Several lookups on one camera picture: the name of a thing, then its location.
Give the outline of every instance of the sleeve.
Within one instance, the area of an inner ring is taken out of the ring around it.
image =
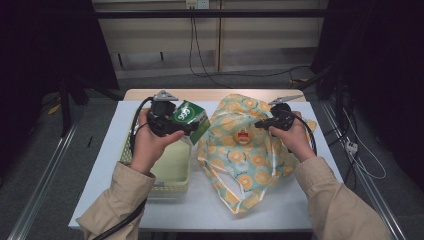
[[[300,163],[295,176],[308,198],[312,228],[318,239],[390,239],[380,216],[337,181],[323,158]]]
[[[124,220],[147,198],[155,178],[145,176],[117,163],[111,187],[76,219],[84,232],[84,239],[93,239]],[[138,239],[142,214],[108,239]]]

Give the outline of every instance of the light green basket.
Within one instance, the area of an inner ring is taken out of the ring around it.
[[[120,162],[130,164],[132,154],[129,149],[130,134],[128,134]],[[190,177],[191,146],[177,141],[169,145],[162,157],[156,161],[151,172],[156,176],[156,182],[152,188],[154,193],[185,193],[188,189]]]

